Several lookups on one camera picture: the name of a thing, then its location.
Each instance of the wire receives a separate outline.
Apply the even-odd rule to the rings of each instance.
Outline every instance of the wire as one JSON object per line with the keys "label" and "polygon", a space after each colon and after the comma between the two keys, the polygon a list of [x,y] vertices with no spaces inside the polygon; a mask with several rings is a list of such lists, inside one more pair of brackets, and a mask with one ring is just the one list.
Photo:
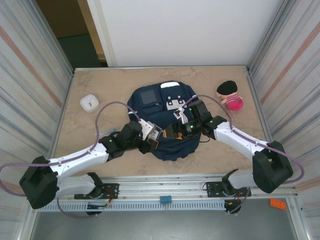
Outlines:
{"label": "wire", "polygon": [[[128,106],[127,104],[121,102],[121,101],[112,101],[112,102],[109,102],[107,103],[106,105],[104,105],[100,111],[98,112],[96,118],[95,118],[95,122],[94,122],[94,125],[95,125],[95,130],[96,130],[96,137],[95,137],[95,141],[94,141],[94,144],[90,147],[90,151],[86,151],[78,156],[75,156],[75,157],[72,157],[72,158],[69,158],[69,159],[66,159],[66,160],[63,160],[61,162],[53,162],[53,163],[21,163],[21,162],[11,162],[11,163],[5,163],[3,165],[0,166],[0,173],[2,171],[2,169],[4,169],[5,167],[33,167],[33,168],[42,168],[42,167],[51,167],[51,166],[56,166],[56,165],[61,165],[61,164],[65,164],[65,163],[69,163],[71,161],[74,161],[74,160],[77,160],[77,159],[80,159],[84,156],[86,156],[87,154],[89,154],[98,144],[99,142],[99,127],[98,127],[98,119],[100,117],[100,114],[102,113],[102,111],[112,105],[112,104],[121,104],[125,107],[127,107],[130,111],[132,111],[132,113],[135,115],[135,117],[137,118],[138,121],[141,120],[141,118],[137,115],[137,113],[130,107]],[[11,195],[14,195],[14,196],[18,196],[18,197],[25,197],[26,195],[25,194],[21,194],[21,193],[17,193],[17,192],[14,192],[14,191],[11,191],[9,190],[5,185],[4,183],[1,181],[1,178],[0,178],[0,188],[2,188],[5,192],[7,192],[8,194],[11,194]]]}
{"label": "wire", "polygon": [[208,138],[209,139],[207,141],[199,141],[199,143],[207,143],[207,142],[209,142],[211,138],[209,136],[208,136]]}
{"label": "wire", "polygon": [[237,195],[238,195],[238,198],[237,198],[237,200],[236,200],[236,201],[237,201],[237,202],[239,202],[240,195],[241,195],[241,194],[240,194],[240,191],[238,191]]}
{"label": "wire", "polygon": [[114,193],[112,190],[110,189],[104,189],[103,193],[108,197],[108,193],[107,191],[109,191],[111,194],[110,194],[110,198],[109,198],[109,203],[111,203],[111,200],[114,199]]}
{"label": "wire", "polygon": [[204,187],[205,187],[206,184],[207,184],[207,182],[206,182],[205,184],[203,184],[203,186],[202,186],[202,190],[203,190],[203,191],[208,191],[208,190],[210,189],[210,188],[209,188],[209,189],[204,189]]}
{"label": "wire", "polygon": [[232,199],[232,201],[234,201],[237,198],[238,192],[235,194],[234,198]]}
{"label": "wire", "polygon": [[242,200],[242,202],[241,202],[235,209],[233,209],[233,210],[231,210],[231,211],[228,211],[228,213],[229,213],[229,214],[232,214],[232,213],[235,212],[238,208],[240,208],[240,207],[242,206],[242,204],[244,204],[244,202],[246,201],[249,193],[250,193],[250,187],[248,187],[248,191],[246,192],[246,195],[245,195],[244,199]]}
{"label": "wire", "polygon": [[229,118],[229,124],[230,124],[230,129],[231,129],[231,131],[233,131],[236,135],[238,135],[239,137],[243,138],[244,140],[247,140],[247,141],[250,142],[250,143],[256,144],[256,145],[259,146],[259,147],[262,147],[262,148],[268,149],[268,150],[270,150],[270,151],[272,151],[272,152],[275,152],[275,153],[277,153],[277,154],[280,154],[280,155],[282,155],[282,156],[290,159],[291,161],[293,161],[295,164],[297,164],[297,165],[299,166],[299,168],[301,169],[300,176],[298,176],[296,179],[285,181],[283,184],[292,184],[292,183],[295,183],[295,182],[301,180],[301,179],[305,176],[304,166],[302,166],[302,164],[301,164],[300,162],[298,162],[293,156],[291,156],[291,155],[289,155],[289,154],[287,154],[287,153],[285,153],[285,152],[283,152],[283,151],[280,151],[280,150],[278,150],[278,149],[275,149],[275,148],[273,148],[273,147],[270,147],[270,146],[268,146],[268,145],[264,145],[264,144],[261,144],[261,143],[256,143],[254,140],[251,140],[250,138],[242,135],[240,132],[237,132],[236,130],[234,130],[234,129],[233,129],[233,125],[232,125],[232,118],[231,118],[230,114],[229,114],[228,111],[224,108],[224,106],[223,106],[218,100],[214,99],[213,97],[208,96],[208,95],[202,95],[202,94],[200,94],[200,95],[195,95],[195,96],[191,97],[188,101],[186,101],[185,104],[182,106],[182,108],[183,108],[184,106],[186,106],[188,103],[190,103],[193,99],[198,98],[198,97],[205,97],[205,98],[211,99],[211,100],[213,100],[216,104],[218,104],[218,105],[222,108],[222,110],[225,112],[225,114],[228,116],[228,118]]}
{"label": "wire", "polygon": [[94,216],[94,215],[79,216],[79,215],[75,215],[75,214],[71,214],[71,213],[65,212],[62,209],[62,207],[60,206],[59,198],[56,199],[56,204],[57,204],[58,209],[60,210],[60,212],[63,213],[64,215],[66,215],[69,218],[73,218],[73,219],[89,219],[89,218],[92,218]]}

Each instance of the pink plush toy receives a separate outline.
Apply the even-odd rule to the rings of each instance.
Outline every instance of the pink plush toy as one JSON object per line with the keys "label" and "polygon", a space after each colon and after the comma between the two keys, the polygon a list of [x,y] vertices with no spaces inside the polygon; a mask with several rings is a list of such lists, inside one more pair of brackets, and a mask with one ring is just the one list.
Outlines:
{"label": "pink plush toy", "polygon": [[226,107],[232,111],[238,111],[244,106],[242,97],[237,94],[238,87],[234,81],[225,81],[216,89],[217,97],[222,98],[221,104],[226,104]]}

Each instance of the orange block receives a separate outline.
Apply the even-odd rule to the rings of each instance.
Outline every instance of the orange block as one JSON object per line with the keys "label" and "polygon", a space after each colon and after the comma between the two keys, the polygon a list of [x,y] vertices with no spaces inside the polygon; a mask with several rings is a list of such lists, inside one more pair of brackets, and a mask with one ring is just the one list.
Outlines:
{"label": "orange block", "polygon": [[282,209],[282,210],[287,209],[287,205],[284,201],[280,201],[274,198],[270,198],[270,206],[275,207],[277,209]]}

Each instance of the small white container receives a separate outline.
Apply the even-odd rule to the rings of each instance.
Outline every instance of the small white container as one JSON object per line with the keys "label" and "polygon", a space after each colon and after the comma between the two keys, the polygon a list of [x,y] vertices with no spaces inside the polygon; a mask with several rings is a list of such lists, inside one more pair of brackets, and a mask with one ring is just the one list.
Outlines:
{"label": "small white container", "polygon": [[87,112],[91,113],[99,108],[99,101],[95,95],[89,94],[80,100],[81,107]]}

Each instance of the white wall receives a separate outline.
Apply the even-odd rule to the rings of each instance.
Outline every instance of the white wall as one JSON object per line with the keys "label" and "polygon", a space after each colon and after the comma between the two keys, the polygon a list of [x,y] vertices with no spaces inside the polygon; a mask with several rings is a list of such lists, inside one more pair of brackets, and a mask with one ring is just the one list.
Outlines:
{"label": "white wall", "polygon": [[283,0],[88,0],[110,67],[247,65]]}

